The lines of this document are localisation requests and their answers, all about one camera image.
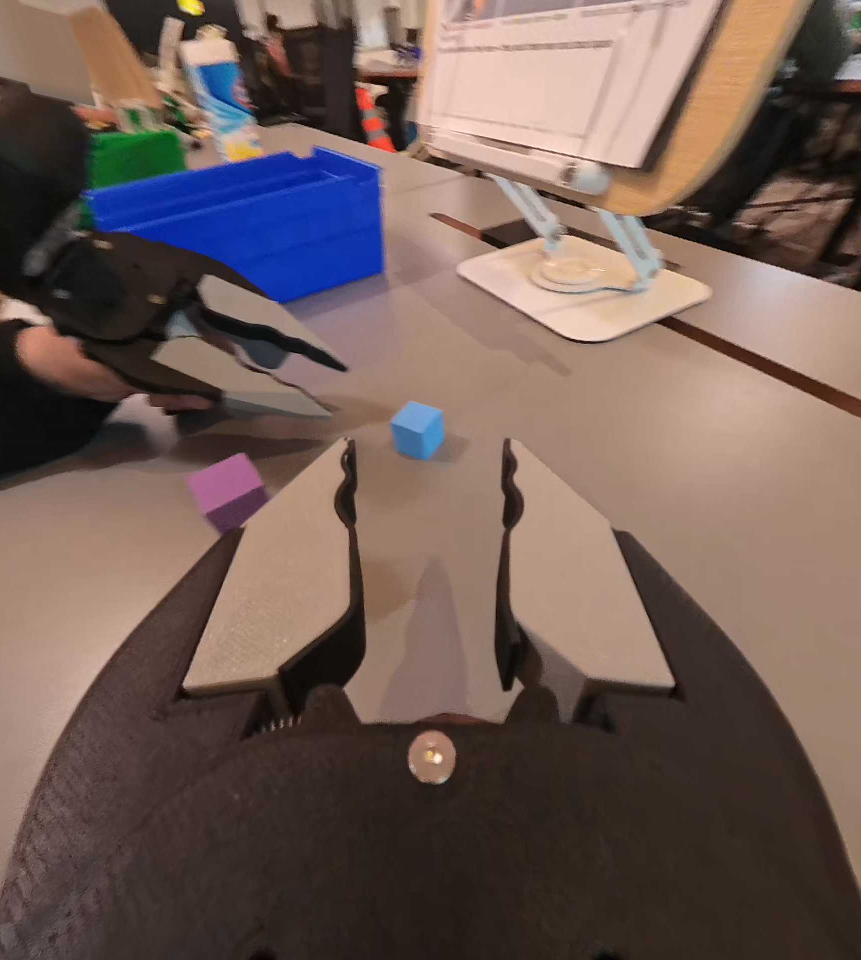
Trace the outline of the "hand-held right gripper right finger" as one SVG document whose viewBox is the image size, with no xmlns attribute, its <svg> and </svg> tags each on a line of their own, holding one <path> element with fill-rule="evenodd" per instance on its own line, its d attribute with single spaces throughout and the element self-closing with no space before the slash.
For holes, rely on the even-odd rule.
<svg viewBox="0 0 861 960">
<path fill-rule="evenodd" d="M 611 523 L 514 438 L 502 443 L 500 489 L 501 688 L 549 690 L 564 722 L 605 692 L 670 695 L 673 671 Z"/>
</svg>

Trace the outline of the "wipes canister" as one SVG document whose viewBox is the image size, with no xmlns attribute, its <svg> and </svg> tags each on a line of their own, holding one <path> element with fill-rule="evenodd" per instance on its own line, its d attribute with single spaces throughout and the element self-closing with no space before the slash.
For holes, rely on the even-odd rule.
<svg viewBox="0 0 861 960">
<path fill-rule="evenodd" d="M 182 41 L 179 53 L 221 160 L 244 162 L 261 157 L 259 126 L 235 44 L 226 37 L 208 35 Z"/>
</svg>

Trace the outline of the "person's left hand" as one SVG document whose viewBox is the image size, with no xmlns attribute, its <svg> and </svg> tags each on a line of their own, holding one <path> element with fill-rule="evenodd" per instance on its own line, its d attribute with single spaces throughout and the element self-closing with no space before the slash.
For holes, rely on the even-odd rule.
<svg viewBox="0 0 861 960">
<path fill-rule="evenodd" d="M 20 330 L 15 353 L 29 375 L 70 397 L 117 405 L 141 396 L 168 413 L 204 411 L 212 406 L 208 399 L 196 395 L 135 388 L 112 369 L 87 357 L 76 339 L 60 335 L 51 326 L 32 325 Z"/>
</svg>

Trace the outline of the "blue plastic bin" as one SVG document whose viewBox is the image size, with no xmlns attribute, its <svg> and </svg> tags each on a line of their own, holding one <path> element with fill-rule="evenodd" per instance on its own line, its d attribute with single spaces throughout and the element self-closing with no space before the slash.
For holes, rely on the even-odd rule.
<svg viewBox="0 0 861 960">
<path fill-rule="evenodd" d="M 102 232 L 214 259 L 286 304 L 384 271 L 381 174 L 314 148 L 92 189 L 86 198 Z"/>
</svg>

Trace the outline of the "white document stand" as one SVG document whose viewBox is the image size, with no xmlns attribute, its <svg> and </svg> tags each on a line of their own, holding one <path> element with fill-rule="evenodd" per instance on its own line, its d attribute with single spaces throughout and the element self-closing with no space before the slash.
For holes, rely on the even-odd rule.
<svg viewBox="0 0 861 960">
<path fill-rule="evenodd" d="M 432 156 L 485 174 L 536 234 L 462 262 L 461 278 L 585 344 L 710 298 L 708 286 L 667 268 L 643 219 L 696 193 L 734 152 L 811 6 L 726 3 L 646 169 L 425 130 L 417 116 L 420 143 Z"/>
</svg>

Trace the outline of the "green plastic bin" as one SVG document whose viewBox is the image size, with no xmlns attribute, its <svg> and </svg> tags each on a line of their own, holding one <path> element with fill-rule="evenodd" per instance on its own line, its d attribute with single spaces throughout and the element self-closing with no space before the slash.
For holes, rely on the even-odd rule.
<svg viewBox="0 0 861 960">
<path fill-rule="evenodd" d="M 89 138 L 88 188 L 133 183 L 186 170 L 185 151 L 173 128 L 96 131 Z"/>
</svg>

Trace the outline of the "purple foam cube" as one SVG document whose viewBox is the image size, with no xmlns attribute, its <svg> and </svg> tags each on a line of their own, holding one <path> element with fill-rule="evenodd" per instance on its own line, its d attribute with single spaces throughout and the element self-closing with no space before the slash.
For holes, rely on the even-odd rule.
<svg viewBox="0 0 861 960">
<path fill-rule="evenodd" d="M 256 465 L 244 452 L 184 475 L 197 512 L 220 535 L 238 530 L 270 500 Z"/>
</svg>

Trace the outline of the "orange traffic cone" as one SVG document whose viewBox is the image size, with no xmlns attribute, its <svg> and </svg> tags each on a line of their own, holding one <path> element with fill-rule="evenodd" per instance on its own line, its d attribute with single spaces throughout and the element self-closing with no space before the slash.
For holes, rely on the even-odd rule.
<svg viewBox="0 0 861 960">
<path fill-rule="evenodd" d="M 376 102 L 367 85 L 354 86 L 354 99 L 359 115 L 364 142 L 373 149 L 386 153 L 397 153 Z"/>
</svg>

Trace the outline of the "blue foam cube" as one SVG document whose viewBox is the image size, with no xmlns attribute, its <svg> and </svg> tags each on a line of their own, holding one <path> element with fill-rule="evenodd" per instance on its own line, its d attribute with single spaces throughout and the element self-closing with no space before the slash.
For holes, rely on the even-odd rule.
<svg viewBox="0 0 861 960">
<path fill-rule="evenodd" d="M 409 401 L 390 420 L 393 449 L 419 461 L 433 458 L 445 441 L 443 412 L 437 407 Z"/>
</svg>

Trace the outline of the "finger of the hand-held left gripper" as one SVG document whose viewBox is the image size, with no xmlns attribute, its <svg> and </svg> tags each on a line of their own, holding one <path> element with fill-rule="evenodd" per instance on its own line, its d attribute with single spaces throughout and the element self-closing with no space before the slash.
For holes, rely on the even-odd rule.
<svg viewBox="0 0 861 960">
<path fill-rule="evenodd" d="M 197 337 L 164 341 L 150 355 L 160 378 L 154 392 L 181 392 L 222 405 L 238 414 L 275 414 L 329 419 L 331 412 L 306 391 L 271 373 L 240 363 L 231 354 Z"/>
<path fill-rule="evenodd" d="M 331 370 L 347 364 L 313 330 L 264 294 L 206 274 L 196 286 L 195 318 L 227 342 L 250 369 L 273 373 L 293 355 Z"/>
</svg>

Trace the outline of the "printed instruction sheet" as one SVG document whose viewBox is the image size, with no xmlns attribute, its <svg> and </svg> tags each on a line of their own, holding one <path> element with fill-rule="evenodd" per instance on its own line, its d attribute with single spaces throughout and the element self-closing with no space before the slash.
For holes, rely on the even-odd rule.
<svg viewBox="0 0 861 960">
<path fill-rule="evenodd" d="M 418 123 L 647 169 L 726 6 L 441 2 L 424 32 Z"/>
</svg>

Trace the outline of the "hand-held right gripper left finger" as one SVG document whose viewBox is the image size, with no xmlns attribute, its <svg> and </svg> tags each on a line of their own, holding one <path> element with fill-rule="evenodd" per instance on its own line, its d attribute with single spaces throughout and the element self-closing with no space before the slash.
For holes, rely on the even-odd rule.
<svg viewBox="0 0 861 960">
<path fill-rule="evenodd" d="M 303 714 L 314 690 L 355 676 L 366 652 L 357 486 L 355 442 L 340 438 L 245 524 L 184 694 L 257 692 L 272 714 Z"/>
</svg>

